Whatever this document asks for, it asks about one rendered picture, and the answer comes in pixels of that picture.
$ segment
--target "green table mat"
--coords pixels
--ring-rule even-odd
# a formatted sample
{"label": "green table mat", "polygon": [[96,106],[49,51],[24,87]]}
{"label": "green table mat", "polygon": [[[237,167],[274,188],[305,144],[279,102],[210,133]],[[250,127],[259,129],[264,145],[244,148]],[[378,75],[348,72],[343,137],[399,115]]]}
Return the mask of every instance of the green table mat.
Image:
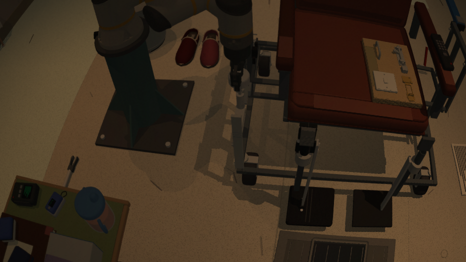
{"label": "green table mat", "polygon": [[[18,179],[16,182],[30,183],[29,181]],[[64,197],[65,203],[57,217],[54,217],[46,210],[46,205],[53,192],[62,194],[60,189],[56,189],[46,185],[39,186],[39,197],[37,205],[33,207],[19,206],[12,202],[11,198],[8,200],[8,208],[6,213],[18,218],[26,219],[36,222],[45,226],[52,227],[56,230],[57,234],[85,240],[94,243],[103,252],[102,262],[110,262],[117,240],[118,227],[123,213],[123,204],[113,201],[107,203],[115,214],[115,223],[108,231],[108,234],[97,232],[81,218],[75,210],[76,193],[67,191]]]}

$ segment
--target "floor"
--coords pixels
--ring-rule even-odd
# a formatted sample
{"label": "floor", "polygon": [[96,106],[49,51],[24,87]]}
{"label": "floor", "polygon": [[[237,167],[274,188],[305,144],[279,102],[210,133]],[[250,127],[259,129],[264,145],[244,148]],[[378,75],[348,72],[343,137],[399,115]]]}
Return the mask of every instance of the floor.
{"label": "floor", "polygon": [[[437,32],[446,39],[451,15],[445,0],[425,2]],[[466,2],[456,2],[460,14],[466,14]],[[280,2],[253,3],[257,37],[277,41]],[[411,6],[407,30],[413,13]],[[466,144],[466,92],[460,88],[449,112],[430,121],[438,186],[422,197],[404,186],[393,198],[393,227],[351,227],[352,190],[388,190],[388,185],[327,181],[313,181],[312,186],[335,189],[333,225],[289,226],[285,219],[293,179],[261,176],[251,187],[242,185],[241,175],[233,171],[230,119],[235,96],[223,51],[212,69],[199,63],[201,45],[190,65],[175,64],[187,29],[203,34],[217,27],[217,19],[202,12],[167,30],[163,45],[150,54],[156,78],[195,81],[176,156],[97,147],[115,89],[105,59],[94,48],[98,23],[93,6],[35,0],[0,51],[0,205],[5,205],[18,175],[61,185],[74,155],[81,160],[70,188],[93,186],[105,196],[131,203],[121,262],[271,262],[281,230],[396,239],[397,262],[466,259],[466,226],[461,224],[466,198],[451,146]],[[417,64],[422,64],[424,38],[411,39],[411,46]],[[463,62],[459,55],[455,80]],[[430,57],[427,66],[433,66]],[[274,66],[270,78],[278,79]],[[432,78],[420,78],[430,99]],[[278,92],[268,86],[257,90]],[[247,151],[260,155],[260,167],[296,168],[291,152],[299,127],[282,122],[282,110],[280,101],[254,101]],[[420,138],[322,126],[317,139],[319,172],[395,177]]]}

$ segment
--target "white vent grille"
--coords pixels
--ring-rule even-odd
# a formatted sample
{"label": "white vent grille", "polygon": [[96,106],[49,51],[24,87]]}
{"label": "white vent grille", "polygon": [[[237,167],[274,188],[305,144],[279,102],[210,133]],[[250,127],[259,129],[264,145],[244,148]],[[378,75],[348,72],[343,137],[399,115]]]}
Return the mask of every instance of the white vent grille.
{"label": "white vent grille", "polygon": [[461,195],[466,196],[466,144],[451,144]]}

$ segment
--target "shoe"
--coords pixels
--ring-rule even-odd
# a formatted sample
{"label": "shoe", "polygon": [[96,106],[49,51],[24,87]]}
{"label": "shoe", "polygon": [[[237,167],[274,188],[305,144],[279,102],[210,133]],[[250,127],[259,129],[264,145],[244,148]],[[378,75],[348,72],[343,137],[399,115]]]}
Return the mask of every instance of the shoe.
{"label": "shoe", "polygon": [[220,44],[219,32],[209,30],[205,32],[200,52],[200,64],[205,68],[213,68],[219,62]]}
{"label": "shoe", "polygon": [[179,66],[185,66],[189,64],[196,54],[198,43],[199,31],[195,28],[191,28],[186,31],[186,33],[183,35],[178,51],[176,52],[176,64]]}

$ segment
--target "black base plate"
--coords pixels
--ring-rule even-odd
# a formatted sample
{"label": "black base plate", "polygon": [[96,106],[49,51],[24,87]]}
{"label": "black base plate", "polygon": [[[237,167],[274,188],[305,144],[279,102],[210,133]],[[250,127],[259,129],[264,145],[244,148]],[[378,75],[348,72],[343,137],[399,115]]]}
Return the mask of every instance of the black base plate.
{"label": "black base plate", "polygon": [[[194,81],[158,79],[155,81],[158,91],[186,114]],[[123,111],[107,110],[95,145],[174,156],[184,121],[184,115],[162,114],[157,122],[139,130],[136,143],[131,148],[130,125],[125,114]],[[170,148],[165,146],[166,142],[170,142]]]}
{"label": "black base plate", "polygon": [[383,211],[380,205],[388,191],[354,190],[352,203],[352,226],[354,228],[391,228],[393,216],[392,199]]}
{"label": "black base plate", "polygon": [[286,224],[293,226],[330,227],[334,220],[335,189],[309,187],[304,206],[304,186],[295,191],[295,186],[289,187],[288,210]]}

